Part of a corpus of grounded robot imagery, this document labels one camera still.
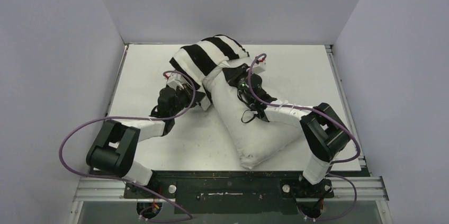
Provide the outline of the black white striped pillowcase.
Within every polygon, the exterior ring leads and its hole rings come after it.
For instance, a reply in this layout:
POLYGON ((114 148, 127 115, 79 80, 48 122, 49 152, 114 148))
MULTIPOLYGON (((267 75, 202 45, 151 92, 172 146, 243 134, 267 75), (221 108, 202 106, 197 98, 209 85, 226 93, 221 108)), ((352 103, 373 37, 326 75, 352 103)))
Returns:
POLYGON ((176 71, 193 81, 198 93, 209 94, 204 81, 219 73, 228 61, 249 57, 248 51, 236 40, 223 34, 207 37, 195 44, 182 46, 169 63, 176 71))

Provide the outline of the white pillow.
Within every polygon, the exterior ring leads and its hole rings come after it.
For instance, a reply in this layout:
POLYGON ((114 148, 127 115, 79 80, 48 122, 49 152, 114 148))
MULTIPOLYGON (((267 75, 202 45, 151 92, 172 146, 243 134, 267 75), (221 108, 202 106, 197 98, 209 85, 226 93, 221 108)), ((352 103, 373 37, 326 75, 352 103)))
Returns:
POLYGON ((251 59, 223 61, 204 80, 211 102, 226 126, 237 151, 240 166, 252 169, 294 142, 305 141, 300 128, 279 122, 265 122, 238 99, 237 88, 230 86, 222 72, 249 64, 251 59))

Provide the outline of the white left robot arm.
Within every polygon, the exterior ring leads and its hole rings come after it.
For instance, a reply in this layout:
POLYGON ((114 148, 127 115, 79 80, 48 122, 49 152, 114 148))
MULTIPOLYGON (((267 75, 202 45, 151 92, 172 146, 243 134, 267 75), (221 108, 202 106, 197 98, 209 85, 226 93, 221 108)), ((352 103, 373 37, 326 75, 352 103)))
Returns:
POLYGON ((186 84, 164 87, 148 118, 111 119, 103 123, 87 153, 87 165, 138 184, 138 191, 147 198, 154 196, 158 192, 158 182, 151 178, 153 171, 134 159, 138 143, 167 135, 175 124, 174 116, 207 98, 205 93, 194 92, 186 84))

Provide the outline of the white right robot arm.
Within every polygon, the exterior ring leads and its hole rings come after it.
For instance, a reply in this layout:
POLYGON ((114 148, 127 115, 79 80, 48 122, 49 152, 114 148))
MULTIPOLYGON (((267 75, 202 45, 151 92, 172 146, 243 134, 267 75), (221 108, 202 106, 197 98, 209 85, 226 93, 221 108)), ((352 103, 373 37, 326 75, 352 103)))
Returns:
POLYGON ((327 176, 337 155, 351 137, 335 111, 327 103, 300 109, 287 101, 272 97, 262 88, 262 78, 249 74, 246 65, 227 76, 227 83, 237 89, 237 97, 254 116, 265 122, 279 122, 300 128, 311 151, 311 157, 302 173, 300 191, 313 196, 320 191, 320 182, 327 176))

